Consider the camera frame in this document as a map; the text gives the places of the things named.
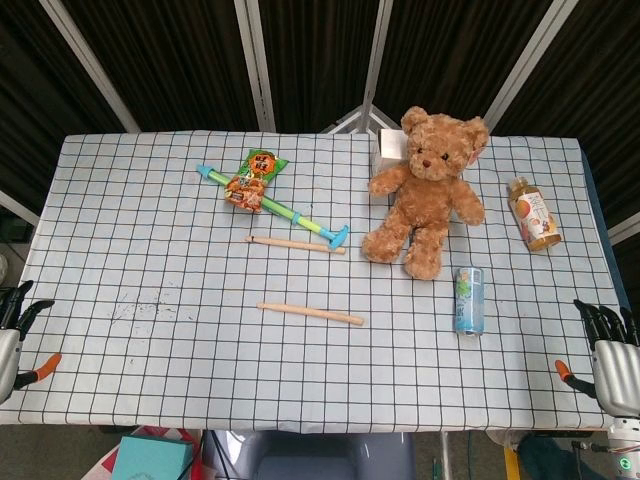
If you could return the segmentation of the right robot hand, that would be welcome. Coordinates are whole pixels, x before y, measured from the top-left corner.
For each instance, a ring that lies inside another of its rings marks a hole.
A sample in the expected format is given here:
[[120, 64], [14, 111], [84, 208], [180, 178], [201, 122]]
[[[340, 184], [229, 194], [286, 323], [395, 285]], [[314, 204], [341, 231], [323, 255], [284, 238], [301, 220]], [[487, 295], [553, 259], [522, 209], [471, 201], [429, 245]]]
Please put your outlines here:
[[579, 299], [580, 313], [592, 353], [592, 382], [578, 379], [557, 360], [560, 379], [572, 389], [596, 400], [601, 409], [616, 418], [639, 416], [639, 321], [622, 307], [619, 312]]

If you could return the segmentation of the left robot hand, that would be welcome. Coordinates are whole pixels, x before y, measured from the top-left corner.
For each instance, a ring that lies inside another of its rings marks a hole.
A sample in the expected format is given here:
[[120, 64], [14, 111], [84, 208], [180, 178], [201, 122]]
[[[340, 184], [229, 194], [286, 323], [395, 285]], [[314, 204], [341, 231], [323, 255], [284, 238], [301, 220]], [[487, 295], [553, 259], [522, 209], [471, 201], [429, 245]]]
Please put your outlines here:
[[33, 284], [32, 280], [25, 281], [1, 295], [1, 403], [5, 403], [14, 391], [47, 378], [62, 359], [60, 353], [55, 353], [40, 368], [19, 372], [19, 360], [27, 334], [38, 314], [55, 304], [52, 299], [39, 300], [22, 311], [25, 296]]

